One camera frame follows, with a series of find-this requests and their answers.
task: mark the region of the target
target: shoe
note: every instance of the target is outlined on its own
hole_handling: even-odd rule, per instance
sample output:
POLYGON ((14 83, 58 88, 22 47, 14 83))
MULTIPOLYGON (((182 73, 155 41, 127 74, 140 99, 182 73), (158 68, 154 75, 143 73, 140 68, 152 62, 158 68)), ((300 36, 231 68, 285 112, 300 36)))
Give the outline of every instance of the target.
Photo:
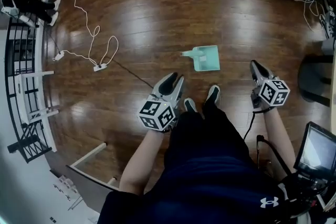
POLYGON ((195 102, 191 98, 184 99, 184 108, 188 112, 197 112, 195 102))
POLYGON ((213 102, 214 104, 216 104, 219 101, 219 97, 221 96, 220 93, 220 88, 217 85, 213 85, 211 86, 210 90, 209 90, 209 94, 208 97, 206 98, 206 101, 210 101, 213 102))
POLYGON ((58 11, 58 7, 59 7, 59 4, 61 3, 61 0, 56 0, 55 2, 54 2, 54 5, 55 5, 55 7, 54 7, 54 10, 55 11, 58 11))
POLYGON ((51 17, 51 23, 50 23, 49 25, 50 25, 50 26, 54 26, 54 24, 55 24, 57 18, 58 18, 58 12, 55 13, 54 15, 52 15, 52 17, 51 17))

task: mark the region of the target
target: person wearing black pants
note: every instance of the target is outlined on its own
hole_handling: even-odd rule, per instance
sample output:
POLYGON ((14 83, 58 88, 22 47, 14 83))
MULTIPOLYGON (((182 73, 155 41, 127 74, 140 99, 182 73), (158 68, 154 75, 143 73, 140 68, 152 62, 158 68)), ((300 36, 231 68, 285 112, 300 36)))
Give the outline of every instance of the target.
POLYGON ((45 3, 40 0, 1 0, 5 7, 14 7, 20 10, 22 13, 32 13, 35 14, 41 20, 47 22, 49 25, 53 26, 58 18, 58 12, 53 16, 47 14, 47 10, 58 10, 61 0, 56 0, 54 3, 45 3))
MULTIPOLYGON (((258 170, 244 140, 217 107, 219 99, 219 86, 214 85, 203 105, 205 119, 191 98, 184 100, 186 112, 171 131, 164 171, 144 193, 166 135, 148 130, 122 173, 119 191, 107 195, 98 224, 284 223, 289 219, 277 179, 258 170)), ((268 138, 281 141, 276 147, 285 153, 285 162, 291 162, 294 150, 277 109, 264 117, 268 138)))

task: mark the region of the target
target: screen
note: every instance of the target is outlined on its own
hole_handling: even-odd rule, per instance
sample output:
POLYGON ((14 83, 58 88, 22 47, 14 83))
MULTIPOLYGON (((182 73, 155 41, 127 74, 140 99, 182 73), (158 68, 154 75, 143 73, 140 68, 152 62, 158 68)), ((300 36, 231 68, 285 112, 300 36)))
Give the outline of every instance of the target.
POLYGON ((302 154, 302 162, 318 169, 332 169, 336 154, 336 144, 315 128, 310 128, 302 154))

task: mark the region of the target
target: shirt sleeve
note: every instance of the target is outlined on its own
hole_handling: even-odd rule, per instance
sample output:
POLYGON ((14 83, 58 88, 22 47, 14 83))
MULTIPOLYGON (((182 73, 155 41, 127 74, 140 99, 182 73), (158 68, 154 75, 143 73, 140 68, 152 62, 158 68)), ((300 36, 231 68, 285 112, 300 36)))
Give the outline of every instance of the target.
POLYGON ((124 223, 140 205, 140 197, 122 191, 110 192, 101 210, 98 224, 124 223))

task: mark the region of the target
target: teal dustpan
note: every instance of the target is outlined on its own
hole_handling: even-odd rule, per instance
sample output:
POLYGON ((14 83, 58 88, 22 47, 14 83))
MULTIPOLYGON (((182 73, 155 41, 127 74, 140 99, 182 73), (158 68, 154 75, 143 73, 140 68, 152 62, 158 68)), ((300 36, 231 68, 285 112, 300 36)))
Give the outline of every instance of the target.
POLYGON ((215 71, 221 69, 218 47, 215 45, 195 47, 193 50, 182 52, 182 56, 187 56, 194 60, 194 69, 196 71, 215 71))

